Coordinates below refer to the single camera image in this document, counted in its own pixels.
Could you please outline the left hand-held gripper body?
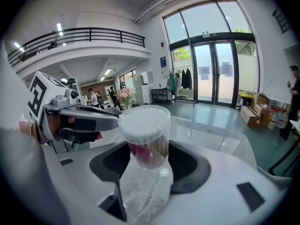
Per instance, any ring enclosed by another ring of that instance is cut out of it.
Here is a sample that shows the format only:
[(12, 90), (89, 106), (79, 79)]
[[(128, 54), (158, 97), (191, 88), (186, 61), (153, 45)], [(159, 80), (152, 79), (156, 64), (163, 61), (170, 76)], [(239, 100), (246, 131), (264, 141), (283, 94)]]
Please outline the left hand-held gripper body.
[(78, 145), (100, 139), (100, 132), (72, 132), (59, 130), (53, 134), (48, 125), (47, 115), (61, 113), (84, 113), (77, 105), (86, 106), (79, 87), (72, 89), (54, 77), (37, 71), (29, 86), (31, 98), (29, 113), (37, 123), (41, 136), (47, 140), (56, 153), (76, 151)]

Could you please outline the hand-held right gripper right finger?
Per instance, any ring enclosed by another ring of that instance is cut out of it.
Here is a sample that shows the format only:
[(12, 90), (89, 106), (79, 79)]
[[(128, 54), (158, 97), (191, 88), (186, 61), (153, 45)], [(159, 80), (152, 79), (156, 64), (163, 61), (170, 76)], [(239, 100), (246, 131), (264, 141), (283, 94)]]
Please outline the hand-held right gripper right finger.
[(293, 181), (219, 151), (175, 141), (169, 149), (175, 181), (153, 225), (263, 225)]

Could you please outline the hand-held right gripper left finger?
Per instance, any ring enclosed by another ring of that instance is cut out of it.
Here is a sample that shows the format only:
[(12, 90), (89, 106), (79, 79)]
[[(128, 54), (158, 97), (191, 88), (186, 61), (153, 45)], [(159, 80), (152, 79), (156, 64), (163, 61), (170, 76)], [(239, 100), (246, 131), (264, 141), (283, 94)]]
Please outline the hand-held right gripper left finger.
[(126, 142), (61, 154), (45, 146), (44, 155), (71, 225), (128, 225), (119, 186), (129, 163)]

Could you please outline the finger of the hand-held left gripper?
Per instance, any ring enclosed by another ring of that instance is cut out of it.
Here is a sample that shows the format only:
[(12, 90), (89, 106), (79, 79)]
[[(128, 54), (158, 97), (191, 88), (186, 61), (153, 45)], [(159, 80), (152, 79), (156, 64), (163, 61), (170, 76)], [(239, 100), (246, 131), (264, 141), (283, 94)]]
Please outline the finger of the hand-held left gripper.
[(119, 117), (121, 115), (121, 113), (118, 114), (118, 113), (115, 113), (115, 112), (103, 110), (101, 108), (96, 108), (96, 107), (93, 107), (93, 106), (77, 105), (76, 109), (81, 111), (81, 112), (88, 112), (88, 113), (115, 116), (115, 117)]
[(115, 129), (118, 116), (107, 113), (69, 112), (61, 113), (61, 131), (100, 132)]

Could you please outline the clear plastic cotton swab container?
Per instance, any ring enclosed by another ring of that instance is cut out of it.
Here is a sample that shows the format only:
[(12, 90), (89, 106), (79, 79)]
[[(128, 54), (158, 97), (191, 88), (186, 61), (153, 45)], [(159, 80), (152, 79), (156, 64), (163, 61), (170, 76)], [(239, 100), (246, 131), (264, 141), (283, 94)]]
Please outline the clear plastic cotton swab container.
[(164, 136), (147, 144), (127, 144), (138, 164), (144, 169), (157, 169), (168, 160), (169, 138)]

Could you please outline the person's left forearm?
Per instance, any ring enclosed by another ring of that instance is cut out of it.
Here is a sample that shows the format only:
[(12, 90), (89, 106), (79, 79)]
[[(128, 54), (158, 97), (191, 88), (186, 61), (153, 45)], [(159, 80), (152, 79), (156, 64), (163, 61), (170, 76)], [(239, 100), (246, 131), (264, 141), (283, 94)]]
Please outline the person's left forearm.
[(45, 140), (38, 129), (38, 125), (36, 122), (19, 122), (19, 129), (22, 133), (29, 135), (34, 138), (39, 144), (46, 144), (47, 140)]

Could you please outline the long flat cardboard box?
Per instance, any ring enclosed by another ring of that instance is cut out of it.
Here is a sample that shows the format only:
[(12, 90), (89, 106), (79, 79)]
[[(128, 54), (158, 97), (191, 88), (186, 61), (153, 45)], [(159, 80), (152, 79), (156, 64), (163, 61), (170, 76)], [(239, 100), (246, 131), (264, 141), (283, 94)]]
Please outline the long flat cardboard box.
[(261, 118), (251, 107), (246, 105), (241, 106), (240, 115), (248, 127), (258, 127), (260, 125)]

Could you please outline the brown cardboard box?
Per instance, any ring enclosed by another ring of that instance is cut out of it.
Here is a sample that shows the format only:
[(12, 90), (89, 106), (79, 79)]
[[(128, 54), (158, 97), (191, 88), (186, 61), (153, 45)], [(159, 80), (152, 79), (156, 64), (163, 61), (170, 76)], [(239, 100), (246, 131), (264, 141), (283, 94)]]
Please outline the brown cardboard box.
[(272, 115), (272, 110), (263, 107), (259, 107), (259, 108), (260, 108), (259, 116), (261, 118), (259, 125), (260, 127), (267, 127), (270, 123), (270, 116)]

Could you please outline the open cardboard box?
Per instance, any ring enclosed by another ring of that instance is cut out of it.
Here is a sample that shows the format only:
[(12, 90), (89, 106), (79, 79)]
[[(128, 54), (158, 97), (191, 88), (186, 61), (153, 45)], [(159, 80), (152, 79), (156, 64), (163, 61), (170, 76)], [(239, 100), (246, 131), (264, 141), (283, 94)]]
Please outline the open cardboard box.
[(257, 114), (261, 113), (263, 109), (269, 109), (268, 98), (260, 94), (254, 95), (251, 107)]

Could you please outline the person's left hand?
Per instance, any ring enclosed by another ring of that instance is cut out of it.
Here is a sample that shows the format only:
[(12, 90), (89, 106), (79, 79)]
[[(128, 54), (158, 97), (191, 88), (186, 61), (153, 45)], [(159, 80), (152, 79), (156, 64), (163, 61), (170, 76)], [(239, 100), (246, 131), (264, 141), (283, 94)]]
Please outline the person's left hand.
[[(60, 114), (53, 114), (47, 115), (48, 125), (53, 134), (59, 132), (61, 128), (61, 115)], [(74, 117), (66, 116), (67, 124), (73, 124), (75, 122)]]

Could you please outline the pink flower bouquet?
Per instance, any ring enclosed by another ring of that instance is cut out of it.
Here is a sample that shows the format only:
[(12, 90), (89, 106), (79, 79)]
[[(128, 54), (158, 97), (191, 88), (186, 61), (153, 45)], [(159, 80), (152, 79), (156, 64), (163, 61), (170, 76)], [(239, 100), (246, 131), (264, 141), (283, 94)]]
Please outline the pink flower bouquet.
[(119, 90), (120, 104), (125, 108), (129, 109), (135, 101), (135, 90), (131, 88), (123, 88)]

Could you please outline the plain white cabinet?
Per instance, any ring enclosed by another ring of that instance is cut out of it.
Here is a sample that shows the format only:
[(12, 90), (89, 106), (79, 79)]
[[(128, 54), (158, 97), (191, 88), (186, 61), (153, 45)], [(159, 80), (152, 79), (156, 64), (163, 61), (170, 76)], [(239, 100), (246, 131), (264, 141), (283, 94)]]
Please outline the plain white cabinet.
[(142, 85), (142, 96), (145, 104), (152, 103), (151, 89), (153, 87), (153, 76), (152, 72), (144, 71), (142, 72), (143, 85)]

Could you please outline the black shelf table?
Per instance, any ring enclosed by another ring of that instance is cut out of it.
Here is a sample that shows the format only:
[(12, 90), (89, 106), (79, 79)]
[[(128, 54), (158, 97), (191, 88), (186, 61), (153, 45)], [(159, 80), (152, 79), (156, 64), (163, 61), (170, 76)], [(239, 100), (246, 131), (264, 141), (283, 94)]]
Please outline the black shelf table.
[(151, 89), (153, 103), (165, 104), (168, 101), (167, 88)]

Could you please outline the grey marble table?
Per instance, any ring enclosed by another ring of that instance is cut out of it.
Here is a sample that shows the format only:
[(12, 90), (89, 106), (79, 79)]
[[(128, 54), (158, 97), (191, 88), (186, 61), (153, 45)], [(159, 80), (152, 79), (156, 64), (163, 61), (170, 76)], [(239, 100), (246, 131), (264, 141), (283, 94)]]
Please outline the grey marble table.
[[(243, 133), (171, 116), (169, 138), (174, 142), (234, 156), (252, 168), (257, 168), (252, 147)], [(133, 155), (130, 156), (129, 164), (121, 177), (121, 193), (129, 224), (149, 223), (167, 205), (167, 187), (175, 181), (176, 175), (171, 162), (165, 162), (160, 168), (147, 170), (138, 165)]]

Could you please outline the person's white shirt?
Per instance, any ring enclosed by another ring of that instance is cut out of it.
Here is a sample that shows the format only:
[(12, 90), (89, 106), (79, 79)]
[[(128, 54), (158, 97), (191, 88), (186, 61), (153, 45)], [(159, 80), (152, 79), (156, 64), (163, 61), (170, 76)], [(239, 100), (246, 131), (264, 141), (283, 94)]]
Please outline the person's white shirt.
[(37, 141), (0, 127), (0, 175), (12, 198), (42, 225), (71, 225)]

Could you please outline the black balcony railing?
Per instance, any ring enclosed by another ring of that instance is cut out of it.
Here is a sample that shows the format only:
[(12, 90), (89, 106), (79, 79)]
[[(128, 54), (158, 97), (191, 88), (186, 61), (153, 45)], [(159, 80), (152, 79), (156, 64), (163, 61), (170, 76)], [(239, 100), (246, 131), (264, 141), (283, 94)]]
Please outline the black balcony railing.
[(17, 45), (7, 58), (10, 65), (14, 67), (44, 51), (59, 46), (93, 41), (112, 41), (145, 47), (145, 37), (141, 35), (109, 28), (84, 27), (53, 31), (39, 36), (23, 45)]

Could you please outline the black jacket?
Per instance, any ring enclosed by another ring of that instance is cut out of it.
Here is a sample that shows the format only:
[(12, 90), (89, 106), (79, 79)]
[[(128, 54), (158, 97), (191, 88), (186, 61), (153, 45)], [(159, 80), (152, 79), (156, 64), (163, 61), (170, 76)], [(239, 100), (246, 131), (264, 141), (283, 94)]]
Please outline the black jacket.
[(181, 76), (181, 86), (184, 89), (192, 89), (192, 76), (190, 70), (187, 68), (186, 70), (182, 70), (182, 76)]

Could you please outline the black clothes rack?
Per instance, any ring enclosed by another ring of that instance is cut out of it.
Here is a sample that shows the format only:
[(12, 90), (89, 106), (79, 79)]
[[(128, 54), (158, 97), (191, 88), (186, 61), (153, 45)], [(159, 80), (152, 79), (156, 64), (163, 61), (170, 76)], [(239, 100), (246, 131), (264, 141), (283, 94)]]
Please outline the black clothes rack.
[(171, 69), (171, 72), (174, 73), (174, 77), (175, 77), (175, 73), (180, 73), (180, 76), (182, 76), (182, 70), (186, 70), (189, 69), (191, 72), (191, 76), (192, 76), (192, 89), (184, 89), (183, 87), (181, 87), (181, 89), (179, 91), (177, 91), (175, 89), (175, 91), (172, 91), (172, 95), (174, 96), (175, 100), (187, 100), (187, 101), (193, 101), (194, 100), (194, 77), (193, 77), (193, 67), (192, 66), (183, 66), (183, 67), (176, 67)]

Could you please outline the black framed glass door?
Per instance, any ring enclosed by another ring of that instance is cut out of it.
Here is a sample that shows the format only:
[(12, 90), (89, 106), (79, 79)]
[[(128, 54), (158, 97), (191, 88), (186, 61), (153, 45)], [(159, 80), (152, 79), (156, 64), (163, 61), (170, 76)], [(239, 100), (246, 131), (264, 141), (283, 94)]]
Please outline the black framed glass door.
[(171, 44), (170, 51), (171, 69), (193, 67), (194, 100), (188, 102), (236, 108), (239, 93), (253, 96), (260, 89), (260, 65), (252, 33), (187, 37)]

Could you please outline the white table with black frame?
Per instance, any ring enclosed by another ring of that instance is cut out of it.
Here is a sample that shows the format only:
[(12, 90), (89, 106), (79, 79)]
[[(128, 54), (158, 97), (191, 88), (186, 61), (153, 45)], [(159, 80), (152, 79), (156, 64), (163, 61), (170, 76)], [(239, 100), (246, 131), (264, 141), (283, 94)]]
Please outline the white table with black frame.
[(275, 176), (274, 169), (278, 167), (291, 153), (296, 149), (296, 147), (300, 144), (300, 120), (295, 122), (293, 120), (289, 120), (290, 124), (296, 129), (296, 131), (299, 133), (299, 136), (297, 140), (294, 142), (292, 147), (270, 168), (267, 169), (267, 172), (271, 175)]

